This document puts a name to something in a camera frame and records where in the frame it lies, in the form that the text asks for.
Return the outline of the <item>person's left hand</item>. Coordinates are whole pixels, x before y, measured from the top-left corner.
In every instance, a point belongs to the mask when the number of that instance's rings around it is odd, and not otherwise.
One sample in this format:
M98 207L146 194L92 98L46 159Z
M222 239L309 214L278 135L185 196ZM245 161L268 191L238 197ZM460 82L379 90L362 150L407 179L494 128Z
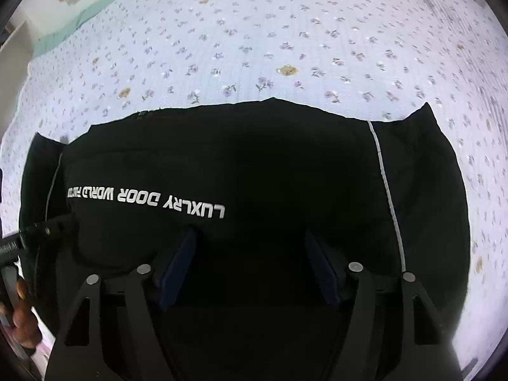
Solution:
M1 304L1 316L11 315L12 326L7 328L10 334L23 348L34 350L42 341L42 334L38 326L38 319L32 312L33 302L28 285L23 278L17 280L18 304L10 312Z

